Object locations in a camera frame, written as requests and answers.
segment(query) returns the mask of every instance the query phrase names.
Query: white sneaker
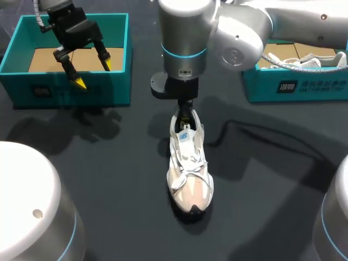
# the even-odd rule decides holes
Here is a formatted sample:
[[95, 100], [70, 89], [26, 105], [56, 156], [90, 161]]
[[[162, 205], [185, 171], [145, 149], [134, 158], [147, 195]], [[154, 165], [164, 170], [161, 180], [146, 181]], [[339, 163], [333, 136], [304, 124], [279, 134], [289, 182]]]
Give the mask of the white sneaker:
[[[307, 59], [299, 59], [299, 58], [289, 58], [281, 61], [278, 57], [276, 57], [274, 54], [269, 53], [268, 56], [273, 59], [274, 61], [280, 62], [285, 65], [293, 66], [293, 67], [301, 67], [301, 68], [318, 68], [321, 67], [320, 60], [316, 57], [309, 57]], [[277, 65], [271, 65], [270, 67], [266, 68], [263, 67], [261, 69], [277, 69], [279, 66]]]
[[[343, 67], [347, 65], [347, 55], [344, 52], [339, 52], [336, 56], [317, 56], [313, 53], [306, 55], [305, 57], [298, 58], [289, 58], [284, 61], [281, 61], [274, 54], [269, 53], [268, 56], [275, 61], [281, 62], [289, 66], [301, 67], [301, 68], [318, 68], [318, 67]], [[279, 68], [276, 65], [272, 65], [269, 68], [277, 69]]]
[[347, 65], [347, 55], [344, 52], [339, 52], [336, 56], [316, 56], [313, 53], [301, 58], [299, 62], [307, 62], [312, 59], [317, 59], [321, 67], [343, 67]]
[[170, 123], [169, 191], [180, 209], [200, 213], [212, 201], [214, 182], [203, 149], [204, 129], [195, 110], [189, 122], [179, 122], [178, 111]]

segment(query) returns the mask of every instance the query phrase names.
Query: cardboard box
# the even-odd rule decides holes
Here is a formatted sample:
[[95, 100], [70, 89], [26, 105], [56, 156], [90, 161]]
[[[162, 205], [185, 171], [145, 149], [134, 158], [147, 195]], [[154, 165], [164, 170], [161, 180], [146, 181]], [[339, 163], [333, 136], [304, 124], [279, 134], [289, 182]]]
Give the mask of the cardboard box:
[[335, 56], [336, 52], [334, 49], [328, 49], [328, 48], [319, 48], [319, 47], [313, 47], [309, 45], [303, 45], [301, 43], [294, 44], [297, 54], [300, 58], [305, 57], [306, 55], [309, 55], [310, 53], [313, 53], [317, 56]]
[[[107, 48], [107, 51], [111, 56], [111, 70], [122, 70], [123, 48]], [[75, 50], [72, 63], [78, 72], [105, 71], [94, 47]]]
[[64, 72], [61, 63], [55, 60], [53, 52], [56, 48], [39, 48], [33, 55], [28, 72]]
[[[17, 108], [63, 106], [112, 107], [131, 102], [133, 46], [128, 14], [87, 14], [96, 21], [106, 48], [118, 49], [111, 62], [112, 71], [88, 67], [80, 76], [87, 89], [68, 80], [52, 51], [60, 46], [52, 31], [42, 33], [34, 15], [21, 16], [0, 65], [0, 82]], [[42, 15], [45, 25], [48, 16]], [[71, 60], [79, 66], [78, 59]], [[101, 65], [97, 54], [95, 62]]]
[[[294, 58], [296, 57], [294, 50], [289, 44], [291, 43], [271, 40], [265, 49], [265, 54], [271, 52], [281, 60]], [[293, 46], [299, 57], [310, 53], [318, 56], [335, 56], [338, 51], [297, 43]], [[301, 73], [283, 68], [262, 69], [269, 66], [260, 60], [254, 68], [243, 72], [244, 87], [249, 102], [348, 101], [347, 70], [335, 73]]]
[[[35, 50], [28, 72], [64, 72], [61, 63], [53, 55], [56, 48], [39, 48]], [[123, 48], [107, 48], [111, 55], [111, 70], [121, 71], [123, 65]], [[70, 60], [78, 72], [105, 71], [95, 48], [77, 49], [69, 54]]]
[[[288, 59], [288, 58], [298, 58], [299, 56], [297, 55], [297, 51], [295, 49], [295, 46], [293, 43], [289, 44], [281, 44], [278, 45], [276, 43], [270, 43], [266, 45], [266, 48], [263, 52], [265, 55], [268, 56], [269, 53], [274, 54], [276, 57], [278, 57], [281, 61]], [[260, 68], [263, 67], [270, 67], [273, 64], [269, 63], [265, 59], [260, 59], [258, 62], [258, 66]]]

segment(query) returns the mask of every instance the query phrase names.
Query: cable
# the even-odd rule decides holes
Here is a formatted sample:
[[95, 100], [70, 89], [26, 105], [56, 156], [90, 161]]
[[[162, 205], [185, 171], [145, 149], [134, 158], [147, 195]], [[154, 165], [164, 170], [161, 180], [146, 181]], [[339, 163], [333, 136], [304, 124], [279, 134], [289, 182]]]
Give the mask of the cable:
[[286, 65], [283, 64], [281, 61], [275, 61], [269, 57], [267, 57], [266, 55], [262, 54], [262, 58], [265, 59], [266, 61], [280, 67], [283, 69], [287, 69], [287, 70], [291, 70], [291, 71], [295, 71], [295, 72], [304, 72], [304, 73], [333, 73], [333, 72], [338, 72], [338, 71], [344, 71], [344, 70], [348, 70], [348, 66], [344, 66], [344, 67], [337, 67], [334, 69], [328, 69], [328, 70], [323, 70], [323, 69], [318, 69], [318, 70], [314, 70], [314, 69], [306, 69], [306, 68], [301, 68], [301, 67], [293, 67], [290, 65]]
[[39, 0], [33, 0], [34, 3], [34, 12], [35, 12], [35, 16], [36, 16], [36, 21], [38, 22], [40, 27], [45, 27], [45, 25], [43, 24], [43, 21], [41, 19], [40, 16], [40, 11], [39, 11]]

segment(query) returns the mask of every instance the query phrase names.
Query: shoe tongue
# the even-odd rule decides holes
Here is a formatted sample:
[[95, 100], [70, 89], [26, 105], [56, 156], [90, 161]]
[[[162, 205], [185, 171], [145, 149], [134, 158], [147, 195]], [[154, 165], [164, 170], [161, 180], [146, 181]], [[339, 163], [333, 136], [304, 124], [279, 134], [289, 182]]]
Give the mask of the shoe tongue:
[[194, 136], [195, 131], [193, 129], [184, 129], [178, 134], [179, 149], [182, 155], [182, 159], [186, 162], [189, 161], [190, 156], [195, 154]]
[[193, 141], [195, 136], [195, 131], [193, 129], [184, 129], [178, 133], [179, 143], [185, 143], [189, 141]]

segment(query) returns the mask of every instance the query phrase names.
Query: robot end effector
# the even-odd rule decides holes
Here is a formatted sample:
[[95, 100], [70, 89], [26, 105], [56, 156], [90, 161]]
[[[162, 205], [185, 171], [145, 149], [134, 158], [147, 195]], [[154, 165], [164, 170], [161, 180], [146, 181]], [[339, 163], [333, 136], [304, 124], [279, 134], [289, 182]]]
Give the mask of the robot end effector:
[[[95, 21], [87, 19], [82, 8], [76, 8], [72, 0], [33, 0], [33, 2], [41, 31], [45, 33], [52, 30], [61, 44], [53, 54], [62, 64], [69, 80], [86, 89], [68, 54], [90, 43], [94, 44], [104, 69], [111, 70], [110, 54], [102, 42], [103, 36], [99, 26]], [[48, 27], [43, 24], [40, 11], [46, 11], [48, 14]]]

